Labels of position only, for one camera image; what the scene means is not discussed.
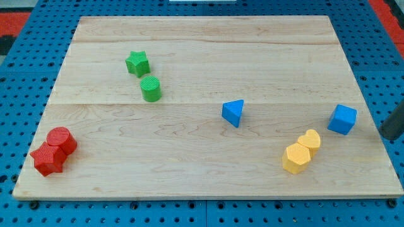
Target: green block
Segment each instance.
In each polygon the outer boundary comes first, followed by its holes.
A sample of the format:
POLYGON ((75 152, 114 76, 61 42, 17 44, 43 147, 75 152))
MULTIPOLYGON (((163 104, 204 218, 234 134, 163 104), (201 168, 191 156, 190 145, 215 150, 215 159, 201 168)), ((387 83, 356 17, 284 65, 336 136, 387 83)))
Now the green block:
POLYGON ((148 102, 155 102, 162 97, 160 81, 154 76, 148 76, 140 81, 141 94, 148 102))
POLYGON ((149 61, 147 60, 146 52, 131 51, 131 55, 125 60, 128 72, 135 74, 138 78, 146 73, 150 73, 149 61))

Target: toy block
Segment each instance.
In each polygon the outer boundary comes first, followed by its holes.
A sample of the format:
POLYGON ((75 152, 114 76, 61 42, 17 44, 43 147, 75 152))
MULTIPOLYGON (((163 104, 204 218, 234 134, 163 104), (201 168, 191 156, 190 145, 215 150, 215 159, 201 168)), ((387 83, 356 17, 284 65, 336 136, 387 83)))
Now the toy block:
POLYGON ((77 141, 74 139, 69 129, 65 127, 56 127, 52 129, 48 133, 46 141, 49 146, 60 147, 66 156, 73 153, 77 148, 77 141))
POLYGON ((149 61, 145 51, 134 52, 125 60, 128 72, 135 74, 138 78, 146 73, 150 73, 149 61))
POLYGON ((355 125, 357 111, 356 109, 338 104, 334 112, 331 114, 328 129, 347 135, 351 128, 355 125))
POLYGON ((293 174, 305 170, 310 161, 309 148, 298 143, 287 147, 282 156, 283 169, 293 174))
POLYGON ((234 127, 239 127, 244 100, 223 103, 222 117, 234 127))
POLYGON ((34 167, 44 177, 51 173, 63 172, 62 166, 67 156, 60 147, 49 146, 49 144, 43 142, 41 147, 32 151, 30 155, 33 158, 34 167))
POLYGON ((297 139, 297 143, 309 148, 310 158, 313 158, 320 148, 321 138, 316 130, 309 129, 303 136, 299 136, 299 138, 297 139))
POLYGON ((143 99, 148 102, 155 102, 162 97, 160 81, 154 76, 148 76, 142 79, 140 89, 143 99))

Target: yellow block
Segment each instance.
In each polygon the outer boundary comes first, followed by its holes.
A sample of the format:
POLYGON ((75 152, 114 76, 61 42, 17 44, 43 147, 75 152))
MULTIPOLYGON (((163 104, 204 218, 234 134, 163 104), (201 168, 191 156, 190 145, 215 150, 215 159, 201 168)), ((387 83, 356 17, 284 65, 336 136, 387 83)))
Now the yellow block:
POLYGON ((282 156, 283 168, 293 174, 305 170, 311 161, 309 148, 294 143, 286 148, 282 156))
POLYGON ((299 136, 297 142, 300 145, 309 148, 311 158, 316 155, 321 145, 320 135, 314 129, 309 129, 306 131, 306 134, 304 136, 299 136))

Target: blue block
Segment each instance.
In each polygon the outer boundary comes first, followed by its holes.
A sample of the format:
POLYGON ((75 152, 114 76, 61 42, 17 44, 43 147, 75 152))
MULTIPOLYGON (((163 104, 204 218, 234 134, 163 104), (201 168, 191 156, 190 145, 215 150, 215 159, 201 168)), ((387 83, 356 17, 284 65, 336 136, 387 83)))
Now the blue block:
POLYGON ((243 104, 244 100, 223 103, 222 117, 234 125, 234 127, 239 127, 243 104))
POLYGON ((328 129, 340 134, 347 135, 355 125, 357 111, 356 109, 338 104, 330 117, 328 129))

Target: blue triangular prism block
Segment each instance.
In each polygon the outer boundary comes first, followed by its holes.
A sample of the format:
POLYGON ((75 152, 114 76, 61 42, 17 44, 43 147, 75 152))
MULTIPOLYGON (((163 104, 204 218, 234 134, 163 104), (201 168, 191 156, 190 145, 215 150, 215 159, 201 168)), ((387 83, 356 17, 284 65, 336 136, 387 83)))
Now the blue triangular prism block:
POLYGON ((239 127, 244 100, 236 100, 223 103, 222 117, 230 122, 234 127, 239 127))

